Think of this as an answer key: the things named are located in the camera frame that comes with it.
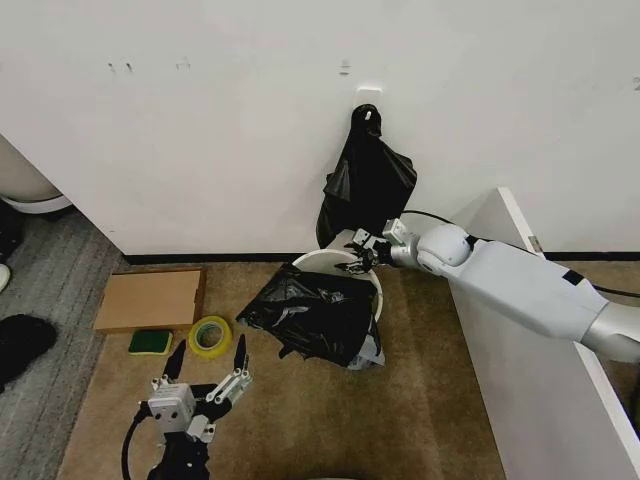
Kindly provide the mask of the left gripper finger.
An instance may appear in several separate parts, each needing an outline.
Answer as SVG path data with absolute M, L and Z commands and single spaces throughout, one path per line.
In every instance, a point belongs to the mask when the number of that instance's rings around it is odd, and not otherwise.
M 178 382 L 178 378 L 182 369 L 186 347 L 187 340 L 181 340 L 173 353 L 168 357 L 162 375 L 152 380 L 152 389 L 154 393 L 168 387 L 181 386 L 181 383 Z
M 246 337 L 240 335 L 234 356 L 234 368 L 211 392 L 206 395 L 208 403 L 222 405 L 228 400 L 234 405 L 246 392 L 253 382 L 248 368 L 249 355 L 247 353 Z

